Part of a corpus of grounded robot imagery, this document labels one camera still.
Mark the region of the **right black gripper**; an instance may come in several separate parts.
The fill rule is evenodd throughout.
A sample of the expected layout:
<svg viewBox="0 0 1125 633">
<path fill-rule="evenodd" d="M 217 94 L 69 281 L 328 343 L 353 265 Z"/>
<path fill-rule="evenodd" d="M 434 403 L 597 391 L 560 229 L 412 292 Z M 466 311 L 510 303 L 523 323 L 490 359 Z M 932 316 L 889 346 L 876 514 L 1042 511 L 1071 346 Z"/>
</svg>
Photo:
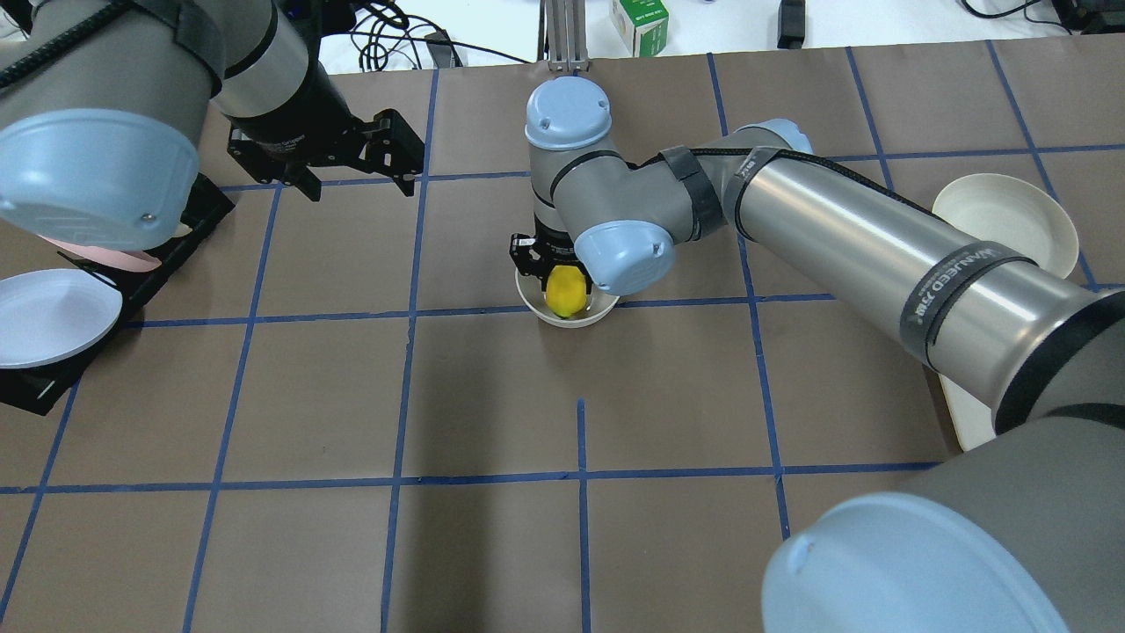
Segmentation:
<svg viewBox="0 0 1125 633">
<path fill-rule="evenodd" d="M 536 232 L 531 234 L 513 233 L 508 242 L 508 256 L 518 268 L 518 274 L 536 278 L 540 291 L 546 293 L 549 277 L 555 266 L 585 265 L 575 252 L 574 241 L 566 230 L 549 227 L 540 217 L 534 217 Z M 593 284 L 585 280 L 576 281 L 576 311 L 587 311 L 591 302 Z"/>
</svg>

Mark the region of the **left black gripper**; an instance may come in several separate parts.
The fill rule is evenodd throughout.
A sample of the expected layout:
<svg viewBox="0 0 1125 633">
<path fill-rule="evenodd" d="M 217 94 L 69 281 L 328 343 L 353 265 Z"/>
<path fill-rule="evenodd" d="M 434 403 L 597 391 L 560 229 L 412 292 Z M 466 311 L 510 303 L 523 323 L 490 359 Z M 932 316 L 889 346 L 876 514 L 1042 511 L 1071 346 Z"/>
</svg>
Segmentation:
<svg viewBox="0 0 1125 633">
<path fill-rule="evenodd" d="M 288 186 L 318 204 L 322 183 L 310 168 L 346 168 L 392 179 L 413 197 L 425 168 L 425 142 L 396 109 L 362 120 L 338 94 L 294 98 L 274 112 L 228 114 L 230 157 L 258 184 Z"/>
</svg>

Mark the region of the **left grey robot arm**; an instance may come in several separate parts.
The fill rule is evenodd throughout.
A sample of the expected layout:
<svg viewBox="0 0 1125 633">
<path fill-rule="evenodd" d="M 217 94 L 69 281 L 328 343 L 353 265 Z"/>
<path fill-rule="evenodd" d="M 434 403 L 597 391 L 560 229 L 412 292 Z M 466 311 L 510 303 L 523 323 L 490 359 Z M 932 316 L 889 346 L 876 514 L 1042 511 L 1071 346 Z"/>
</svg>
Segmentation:
<svg viewBox="0 0 1125 633">
<path fill-rule="evenodd" d="M 362 120 L 320 62 L 357 24 L 349 1 L 40 1 L 3 48 L 3 219 L 110 250 L 173 236 L 209 108 L 262 184 L 320 200 L 318 168 L 414 192 L 425 144 L 386 109 Z"/>
</svg>

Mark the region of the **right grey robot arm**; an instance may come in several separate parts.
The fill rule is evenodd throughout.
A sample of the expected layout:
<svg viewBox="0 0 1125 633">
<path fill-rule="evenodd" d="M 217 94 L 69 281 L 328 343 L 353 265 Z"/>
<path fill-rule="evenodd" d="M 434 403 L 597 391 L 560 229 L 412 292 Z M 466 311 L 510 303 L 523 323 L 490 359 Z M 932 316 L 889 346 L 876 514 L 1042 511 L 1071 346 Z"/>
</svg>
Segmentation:
<svg viewBox="0 0 1125 633">
<path fill-rule="evenodd" d="M 585 76 L 531 92 L 537 232 L 512 239 L 523 275 L 573 264 L 586 286 L 636 293 L 676 245 L 729 225 L 992 406 L 993 440 L 780 545 L 767 632 L 1120 632 L 1122 292 L 1086 291 L 813 156 L 791 120 L 639 168 L 610 129 L 608 94 Z"/>
</svg>

